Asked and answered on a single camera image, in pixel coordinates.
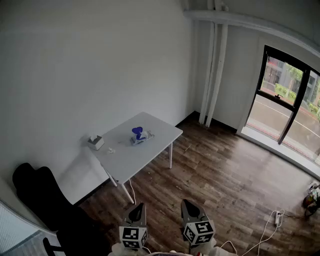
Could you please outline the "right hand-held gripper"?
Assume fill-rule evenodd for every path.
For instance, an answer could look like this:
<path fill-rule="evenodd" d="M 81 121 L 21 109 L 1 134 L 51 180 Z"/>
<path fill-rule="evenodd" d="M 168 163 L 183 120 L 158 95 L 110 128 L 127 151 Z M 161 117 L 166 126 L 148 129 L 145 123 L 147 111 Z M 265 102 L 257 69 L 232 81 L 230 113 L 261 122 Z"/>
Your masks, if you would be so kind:
<path fill-rule="evenodd" d="M 191 246 L 208 243 L 215 235 L 214 222 L 212 220 L 204 220 L 206 216 L 206 212 L 201 206 L 187 199 L 182 200 L 181 217 L 187 223 L 184 227 L 183 235 Z"/>

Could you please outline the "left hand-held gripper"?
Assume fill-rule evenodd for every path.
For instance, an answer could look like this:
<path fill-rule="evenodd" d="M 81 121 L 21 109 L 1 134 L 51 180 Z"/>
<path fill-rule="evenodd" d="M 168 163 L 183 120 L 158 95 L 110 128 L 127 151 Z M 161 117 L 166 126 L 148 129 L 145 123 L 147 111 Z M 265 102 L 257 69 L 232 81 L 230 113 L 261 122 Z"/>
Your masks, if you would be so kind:
<path fill-rule="evenodd" d="M 119 239 L 126 249 L 142 249 L 148 238 L 146 205 L 141 202 L 131 206 L 119 226 Z"/>

